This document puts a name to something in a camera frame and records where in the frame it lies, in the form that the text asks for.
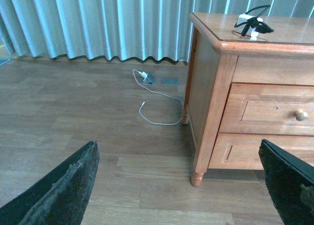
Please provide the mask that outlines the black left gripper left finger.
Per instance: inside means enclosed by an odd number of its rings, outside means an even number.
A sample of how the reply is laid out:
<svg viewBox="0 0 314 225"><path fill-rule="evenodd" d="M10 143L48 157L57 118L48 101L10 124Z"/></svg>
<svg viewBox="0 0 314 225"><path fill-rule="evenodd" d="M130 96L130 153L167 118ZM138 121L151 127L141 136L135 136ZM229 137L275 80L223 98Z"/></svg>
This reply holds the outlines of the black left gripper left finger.
<svg viewBox="0 0 314 225"><path fill-rule="evenodd" d="M100 153L88 142L0 209L2 225L79 225L98 170Z"/></svg>

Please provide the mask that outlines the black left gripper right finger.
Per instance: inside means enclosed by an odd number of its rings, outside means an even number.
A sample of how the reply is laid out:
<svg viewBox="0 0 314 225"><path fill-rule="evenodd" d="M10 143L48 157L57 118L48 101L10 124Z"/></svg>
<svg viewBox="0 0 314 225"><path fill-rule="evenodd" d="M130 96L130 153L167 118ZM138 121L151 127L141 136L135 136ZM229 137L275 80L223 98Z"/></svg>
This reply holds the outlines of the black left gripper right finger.
<svg viewBox="0 0 314 225"><path fill-rule="evenodd" d="M314 223L314 167L263 139L259 156L273 204L286 225Z"/></svg>

